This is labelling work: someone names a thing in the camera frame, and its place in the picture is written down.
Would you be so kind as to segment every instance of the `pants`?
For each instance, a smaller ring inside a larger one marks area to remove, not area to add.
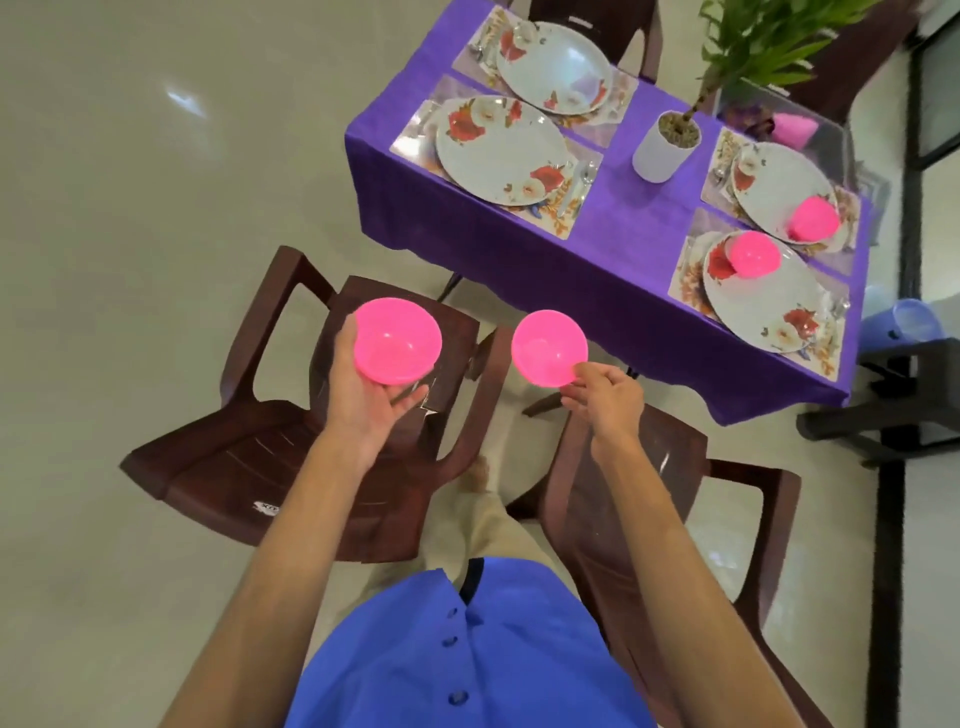
[[[507,515],[507,510],[496,493],[458,493],[456,515],[460,528],[467,539],[467,558],[500,556],[526,559],[543,564],[557,573],[557,565],[540,548],[526,529]],[[367,599],[386,591],[396,583],[419,571],[425,561],[422,551],[413,561],[397,561],[377,564],[363,592],[345,609],[338,621],[363,604]],[[455,584],[459,589],[466,577],[462,569]]]

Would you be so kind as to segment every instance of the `blue bucket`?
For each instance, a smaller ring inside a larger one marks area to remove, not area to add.
[[[879,352],[945,336],[940,319],[929,305],[916,299],[903,299],[860,322],[860,352]]]

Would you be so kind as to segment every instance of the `oval plate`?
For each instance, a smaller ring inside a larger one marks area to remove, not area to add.
[[[837,209],[833,185],[817,166],[781,144],[744,144],[733,160],[733,194],[750,219],[764,232],[791,245],[826,242],[791,240],[787,223],[808,197],[821,197]]]
[[[535,205],[573,175],[564,136],[519,99],[474,96],[444,104],[437,157],[446,174],[481,200]]]
[[[500,37],[496,70],[538,109],[579,115],[597,109],[613,83],[610,62],[591,40],[555,23],[523,21]]]
[[[798,352],[817,338],[823,323],[817,316],[823,289],[804,260],[779,240],[780,268],[759,279],[743,279],[727,261],[717,240],[704,258],[704,290],[724,326],[767,352]]]

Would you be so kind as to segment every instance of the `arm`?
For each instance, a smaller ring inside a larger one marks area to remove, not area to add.
[[[691,728],[803,728],[783,687],[713,578],[637,438],[640,385],[580,365],[563,403],[589,419],[660,654]]]
[[[327,426],[197,658],[161,728],[281,726],[300,680],[326,581],[364,474],[426,387],[360,377],[352,316],[337,336]]]

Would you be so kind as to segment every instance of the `blue shirt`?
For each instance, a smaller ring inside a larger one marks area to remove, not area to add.
[[[550,569],[472,559],[357,607],[300,678],[286,728],[656,728],[596,622]]]

